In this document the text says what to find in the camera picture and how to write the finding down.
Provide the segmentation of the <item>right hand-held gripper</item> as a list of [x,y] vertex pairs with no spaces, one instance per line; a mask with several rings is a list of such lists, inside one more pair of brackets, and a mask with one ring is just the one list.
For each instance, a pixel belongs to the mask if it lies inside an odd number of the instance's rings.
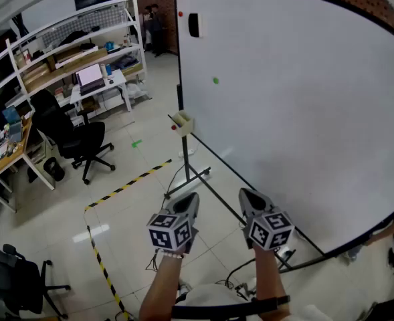
[[282,211],[267,212],[274,207],[268,196],[252,189],[241,188],[239,204],[245,218],[249,217],[249,211],[265,211],[251,216],[243,230],[249,248],[257,245],[262,250],[273,250],[287,244],[294,225]]

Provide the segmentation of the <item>person's right forearm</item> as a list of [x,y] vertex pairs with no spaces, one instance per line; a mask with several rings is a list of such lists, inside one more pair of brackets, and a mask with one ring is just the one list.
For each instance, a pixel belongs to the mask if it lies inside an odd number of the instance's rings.
[[[253,244],[256,258],[256,298],[267,300],[270,298],[281,298],[286,295],[283,287],[275,253],[265,251]],[[283,304],[277,310],[260,314],[263,321],[285,321],[290,315],[288,304]]]

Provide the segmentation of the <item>black whiteboard stand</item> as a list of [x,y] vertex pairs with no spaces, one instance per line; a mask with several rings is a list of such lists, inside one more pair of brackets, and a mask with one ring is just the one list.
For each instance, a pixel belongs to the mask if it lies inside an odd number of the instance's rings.
[[[179,186],[175,187],[174,189],[169,189],[169,191],[167,193],[165,193],[165,199],[169,200],[171,199],[171,196],[175,193],[177,193],[178,191],[184,189],[186,186],[190,185],[191,183],[193,183],[194,181],[199,181],[202,185],[204,185],[210,192],[211,194],[239,221],[239,224],[243,226],[242,231],[244,230],[244,228],[246,227],[246,225],[248,224],[248,221],[250,220],[251,216],[256,216],[260,213],[263,213],[265,211],[249,211],[249,217],[245,218],[241,212],[241,208],[240,208],[240,212],[237,212],[209,183],[207,178],[210,175],[210,171],[211,168],[207,167],[206,169],[202,170],[201,172],[197,172],[196,169],[190,164],[189,162],[189,155],[187,154],[188,151],[188,147],[187,147],[187,136],[181,137],[181,142],[182,142],[182,147],[183,147],[183,152],[184,152],[184,163],[183,163],[183,168],[185,170],[185,182],[180,184]],[[242,187],[242,188],[247,188],[247,189],[252,189],[255,191],[258,191],[255,187],[253,187],[251,184],[249,184],[246,180],[243,180],[243,182],[247,185],[246,187]],[[279,208],[279,206],[277,206],[274,202],[274,207],[267,212],[273,212],[273,211],[282,211],[285,214],[287,214],[287,216],[290,218],[289,214]],[[309,246],[311,246],[318,254],[319,256],[316,258],[313,258],[311,260],[305,261],[303,263],[299,263],[296,265],[291,265],[289,264],[290,259],[293,257],[293,255],[295,254],[296,250],[295,249],[289,249],[288,247],[288,243],[290,242],[291,239],[301,239],[301,241],[306,242]],[[312,265],[316,265],[319,264],[323,261],[326,261],[328,259],[328,256],[321,251],[321,249],[319,249],[316,244],[311,241],[299,228],[297,228],[294,225],[294,230],[287,242],[286,245],[283,245],[282,247],[278,247],[273,249],[273,251],[275,252],[275,256],[277,258],[277,260],[280,261],[280,271],[282,273],[286,273],[286,272],[292,272],[294,270],[299,270],[302,268],[307,268],[309,266]]]

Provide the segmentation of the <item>beige marker holder box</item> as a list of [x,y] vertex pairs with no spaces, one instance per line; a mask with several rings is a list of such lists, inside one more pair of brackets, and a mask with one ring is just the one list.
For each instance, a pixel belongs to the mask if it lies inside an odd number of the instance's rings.
[[180,137],[187,136],[191,134],[194,130],[194,118],[190,117],[188,113],[184,110],[178,111],[173,116],[169,115],[172,125],[176,125],[177,129],[175,131]]

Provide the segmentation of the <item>large white whiteboard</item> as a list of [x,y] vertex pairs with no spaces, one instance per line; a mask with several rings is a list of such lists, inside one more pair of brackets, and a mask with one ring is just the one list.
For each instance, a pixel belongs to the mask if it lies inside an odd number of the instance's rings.
[[208,149],[324,253],[394,213],[393,27],[342,0],[175,0],[175,12],[183,107]]

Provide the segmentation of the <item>black chest bar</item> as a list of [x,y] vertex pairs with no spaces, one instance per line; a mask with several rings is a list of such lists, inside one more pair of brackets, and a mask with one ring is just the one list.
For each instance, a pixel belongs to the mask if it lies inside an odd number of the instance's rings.
[[172,319],[224,321],[276,310],[276,300],[262,300],[224,306],[173,306]]

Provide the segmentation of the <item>black office chair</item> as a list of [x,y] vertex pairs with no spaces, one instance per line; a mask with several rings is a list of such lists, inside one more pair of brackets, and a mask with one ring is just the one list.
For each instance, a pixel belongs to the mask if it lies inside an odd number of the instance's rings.
[[60,107],[55,96],[47,90],[41,90],[30,99],[34,107],[34,126],[57,145],[58,152],[65,159],[73,159],[72,166],[77,169],[85,164],[82,180],[85,184],[90,181],[86,175],[92,162],[98,162],[111,171],[116,167],[98,157],[102,151],[114,150],[112,143],[103,144],[105,135],[105,124],[103,122],[90,123],[88,121],[88,110],[78,112],[84,118],[81,126],[74,126],[70,117]]

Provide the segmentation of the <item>white plastic bag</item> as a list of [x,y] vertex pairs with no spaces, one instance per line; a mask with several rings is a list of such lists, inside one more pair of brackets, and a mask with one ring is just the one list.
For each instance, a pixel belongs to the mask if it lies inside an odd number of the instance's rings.
[[147,90],[140,84],[128,82],[126,83],[126,89],[128,91],[129,98],[139,98],[147,95]]

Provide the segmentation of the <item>black trash bin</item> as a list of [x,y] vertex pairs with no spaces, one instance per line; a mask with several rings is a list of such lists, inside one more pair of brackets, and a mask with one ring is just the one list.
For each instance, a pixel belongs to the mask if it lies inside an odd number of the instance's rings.
[[48,173],[56,182],[60,182],[65,177],[65,171],[60,166],[57,159],[52,156],[48,158],[44,165],[43,169],[46,173]]

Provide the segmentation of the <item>small white desk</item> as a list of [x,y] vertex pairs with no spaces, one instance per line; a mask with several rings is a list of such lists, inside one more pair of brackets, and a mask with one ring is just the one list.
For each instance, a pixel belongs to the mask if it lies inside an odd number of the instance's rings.
[[[121,102],[109,102],[110,99],[104,96],[105,91],[115,88],[120,90],[119,97],[122,99]],[[75,85],[72,89],[69,104],[74,104],[77,110],[81,110],[83,109],[82,100],[84,98],[89,98],[91,96],[97,95],[101,95],[102,101],[100,107],[94,111],[94,114],[102,114],[121,104],[125,104],[128,112],[130,113],[132,118],[134,118],[134,116],[132,115],[132,107],[128,95],[128,90],[126,88],[126,78],[120,70],[114,70],[111,76],[108,76],[106,79],[104,79],[104,86],[100,86],[97,89],[90,91],[89,93],[82,94],[80,85]]]

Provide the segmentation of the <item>open laptop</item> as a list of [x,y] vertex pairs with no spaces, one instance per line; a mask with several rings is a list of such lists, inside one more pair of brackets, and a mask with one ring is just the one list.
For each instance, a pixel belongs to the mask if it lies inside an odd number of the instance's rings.
[[81,96],[85,96],[106,85],[99,64],[94,64],[76,72],[76,77],[78,79]]

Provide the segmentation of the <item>black whiteboard eraser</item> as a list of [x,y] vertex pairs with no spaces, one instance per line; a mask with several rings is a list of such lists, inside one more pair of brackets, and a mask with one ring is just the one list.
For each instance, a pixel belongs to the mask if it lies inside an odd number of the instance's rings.
[[188,15],[189,35],[194,38],[203,37],[203,23],[199,13],[190,13]]

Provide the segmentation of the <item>wooden workbench white legs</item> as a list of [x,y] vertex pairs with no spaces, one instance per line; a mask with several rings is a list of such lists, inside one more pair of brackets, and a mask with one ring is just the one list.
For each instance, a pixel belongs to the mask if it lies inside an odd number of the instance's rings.
[[[42,182],[53,191],[56,188],[56,182],[53,178],[49,178],[47,175],[43,174],[43,168],[40,168],[29,157],[29,150],[27,149],[29,134],[32,128],[32,119],[33,116],[30,116],[28,119],[23,121],[23,139],[21,142],[17,143],[17,150],[12,153],[10,156],[4,156],[0,159],[0,175],[10,169],[17,161],[23,159],[29,168],[42,180]],[[11,198],[7,201],[0,195],[0,204],[2,206],[8,208],[13,213],[17,212],[17,207],[15,204],[15,195],[13,189],[0,178],[0,183],[9,191],[11,194]]]

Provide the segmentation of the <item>dark chair with jacket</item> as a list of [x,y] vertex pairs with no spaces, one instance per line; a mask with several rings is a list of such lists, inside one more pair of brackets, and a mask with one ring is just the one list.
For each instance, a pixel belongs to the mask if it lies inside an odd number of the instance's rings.
[[58,318],[68,319],[68,315],[60,312],[48,294],[49,291],[70,291],[69,285],[48,286],[45,282],[48,266],[51,260],[45,260],[39,267],[27,260],[10,244],[0,249],[0,300],[12,313],[29,311],[41,314],[43,303],[47,302]]

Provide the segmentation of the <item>white metal shelving rack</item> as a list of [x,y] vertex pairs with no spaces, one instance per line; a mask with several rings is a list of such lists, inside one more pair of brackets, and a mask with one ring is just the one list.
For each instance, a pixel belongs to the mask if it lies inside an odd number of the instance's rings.
[[108,0],[73,11],[5,45],[0,64],[9,72],[0,81],[0,103],[6,107],[128,54],[140,66],[133,75],[147,73],[137,0]]

